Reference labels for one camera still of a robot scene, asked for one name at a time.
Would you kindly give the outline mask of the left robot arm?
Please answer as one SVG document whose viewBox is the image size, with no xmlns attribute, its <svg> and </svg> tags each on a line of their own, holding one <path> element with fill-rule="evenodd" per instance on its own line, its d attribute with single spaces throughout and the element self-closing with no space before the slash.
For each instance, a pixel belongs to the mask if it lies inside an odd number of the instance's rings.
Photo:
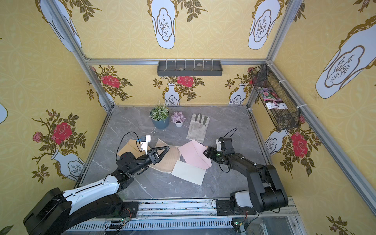
<svg viewBox="0 0 376 235">
<path fill-rule="evenodd" d="M 125 152 L 116 161 L 117 169 L 104 179 L 73 190 L 48 191 L 24 218 L 30 235 L 60 235 L 67 229 L 97 216 L 111 215 L 125 210 L 117 195 L 150 165 L 156 165 L 168 153 L 169 147 L 155 147 L 139 158 Z"/>
</svg>

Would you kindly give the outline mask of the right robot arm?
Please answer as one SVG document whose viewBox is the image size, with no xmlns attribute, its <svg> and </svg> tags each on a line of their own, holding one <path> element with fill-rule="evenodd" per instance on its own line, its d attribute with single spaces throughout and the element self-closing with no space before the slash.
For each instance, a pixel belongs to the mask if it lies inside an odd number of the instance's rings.
<svg viewBox="0 0 376 235">
<path fill-rule="evenodd" d="M 273 165 L 257 164 L 236 153 L 231 138 L 221 137 L 216 143 L 217 147 L 203 152 L 205 157 L 247 178 L 248 189 L 231 194 L 235 208 L 252 208 L 261 213 L 288 206 L 287 193 Z"/>
</svg>

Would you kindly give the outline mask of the pink envelope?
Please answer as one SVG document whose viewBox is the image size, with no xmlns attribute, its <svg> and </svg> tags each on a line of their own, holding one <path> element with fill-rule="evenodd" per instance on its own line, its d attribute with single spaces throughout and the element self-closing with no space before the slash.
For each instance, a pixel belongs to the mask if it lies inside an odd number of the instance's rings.
<svg viewBox="0 0 376 235">
<path fill-rule="evenodd" d="M 189 165 L 204 170 L 212 166 L 211 160 L 204 155 L 204 151 L 207 150 L 207 147 L 195 140 L 192 140 L 187 144 L 178 147 L 178 150 L 183 156 L 186 163 Z"/>
</svg>

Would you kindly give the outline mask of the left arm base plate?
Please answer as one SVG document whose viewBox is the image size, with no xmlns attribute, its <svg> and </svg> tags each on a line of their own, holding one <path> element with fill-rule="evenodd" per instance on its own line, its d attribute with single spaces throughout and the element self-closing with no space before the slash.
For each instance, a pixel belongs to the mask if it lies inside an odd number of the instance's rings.
<svg viewBox="0 0 376 235">
<path fill-rule="evenodd" d="M 123 201 L 114 211 L 114 216 L 135 218 L 139 209 L 138 201 Z"/>
</svg>

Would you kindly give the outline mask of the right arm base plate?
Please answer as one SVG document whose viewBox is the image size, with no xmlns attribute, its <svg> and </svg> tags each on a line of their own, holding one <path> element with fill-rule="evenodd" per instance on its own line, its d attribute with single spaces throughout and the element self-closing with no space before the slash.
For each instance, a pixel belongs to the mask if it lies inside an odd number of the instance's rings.
<svg viewBox="0 0 376 235">
<path fill-rule="evenodd" d="M 241 207 L 234 199 L 216 200 L 215 208 L 217 215 L 256 215 L 257 212 L 252 207 Z"/>
</svg>

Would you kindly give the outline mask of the brown kraft envelope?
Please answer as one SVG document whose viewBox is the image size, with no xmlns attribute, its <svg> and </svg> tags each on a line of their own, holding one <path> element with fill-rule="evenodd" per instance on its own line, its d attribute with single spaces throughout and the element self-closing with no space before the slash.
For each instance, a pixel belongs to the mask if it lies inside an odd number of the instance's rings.
<svg viewBox="0 0 376 235">
<path fill-rule="evenodd" d="M 136 140 L 129 140 L 128 143 L 118 151 L 117 155 L 120 157 L 123 153 L 130 152 L 137 159 L 144 155 L 144 151 L 140 151 Z"/>
</svg>

